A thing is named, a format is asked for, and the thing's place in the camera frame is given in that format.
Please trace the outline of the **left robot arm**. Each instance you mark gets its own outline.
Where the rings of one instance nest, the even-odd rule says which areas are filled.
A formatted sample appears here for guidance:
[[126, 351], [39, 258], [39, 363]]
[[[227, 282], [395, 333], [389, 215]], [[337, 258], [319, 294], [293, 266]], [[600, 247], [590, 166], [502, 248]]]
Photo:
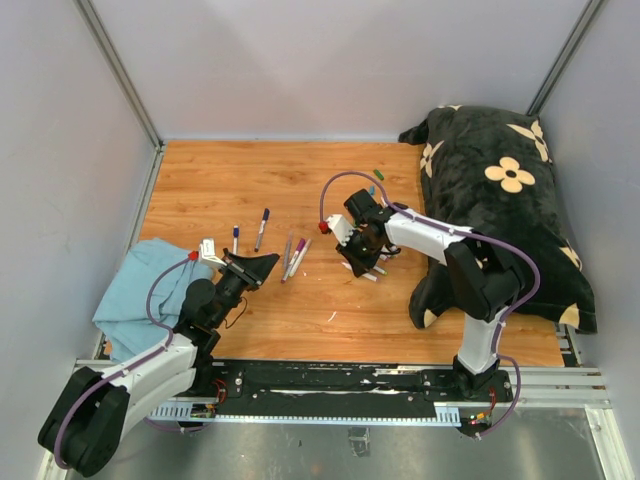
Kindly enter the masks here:
[[160, 342], [102, 372], [76, 370], [37, 437], [55, 464], [93, 476], [156, 407], [180, 393], [207, 393], [214, 383], [211, 353], [219, 327], [244, 293], [265, 283], [279, 259], [277, 253], [242, 257], [229, 250], [207, 257], [220, 279], [197, 279], [186, 287], [177, 324]]

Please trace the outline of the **beige cap marker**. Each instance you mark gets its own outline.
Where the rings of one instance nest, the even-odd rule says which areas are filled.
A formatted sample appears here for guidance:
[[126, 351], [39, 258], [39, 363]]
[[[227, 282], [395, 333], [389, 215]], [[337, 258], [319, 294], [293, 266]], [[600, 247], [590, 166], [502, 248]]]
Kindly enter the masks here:
[[295, 275], [295, 273], [297, 272], [297, 270], [300, 267], [300, 264], [302, 263], [302, 260], [304, 258], [304, 256], [306, 255], [306, 253], [308, 252], [310, 246], [312, 245], [313, 240], [310, 238], [308, 240], [305, 241], [304, 245], [302, 246], [302, 248], [300, 249], [300, 251], [297, 254], [297, 257], [295, 258], [295, 261], [293, 263], [293, 266], [290, 270], [289, 273], [289, 278], [293, 277]]

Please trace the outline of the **pink cap marker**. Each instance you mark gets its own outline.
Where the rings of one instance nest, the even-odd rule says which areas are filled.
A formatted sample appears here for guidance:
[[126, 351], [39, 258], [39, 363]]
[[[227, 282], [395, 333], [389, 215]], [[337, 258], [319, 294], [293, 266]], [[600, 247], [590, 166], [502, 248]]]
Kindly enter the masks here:
[[373, 275], [373, 274], [371, 274], [371, 273], [366, 273], [366, 272], [365, 272], [365, 273], [362, 273], [361, 275], [356, 275], [356, 274], [355, 274], [355, 271], [353, 270], [353, 267], [352, 267], [349, 263], [347, 263], [347, 262], [341, 262], [341, 264], [342, 264], [342, 265], [343, 265], [347, 270], [349, 270], [351, 273], [353, 273], [353, 274], [354, 274], [354, 276], [355, 276], [356, 278], [364, 278], [364, 279], [367, 279], [367, 280], [372, 281], [372, 282], [377, 282], [377, 281], [378, 281], [378, 277], [376, 277], [375, 275]]

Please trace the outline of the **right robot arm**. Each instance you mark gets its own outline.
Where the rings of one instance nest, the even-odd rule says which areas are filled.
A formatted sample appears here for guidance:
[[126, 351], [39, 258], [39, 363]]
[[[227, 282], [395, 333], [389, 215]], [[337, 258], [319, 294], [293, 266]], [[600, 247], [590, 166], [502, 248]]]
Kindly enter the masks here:
[[365, 190], [344, 203], [352, 219], [326, 218], [336, 251], [361, 277], [385, 247], [412, 249], [434, 259], [448, 274], [457, 308], [465, 314], [462, 345], [453, 360], [453, 387], [466, 400], [486, 392], [499, 369], [498, 341], [503, 316], [525, 286], [514, 255], [470, 227], [456, 227], [414, 210], [377, 203]]

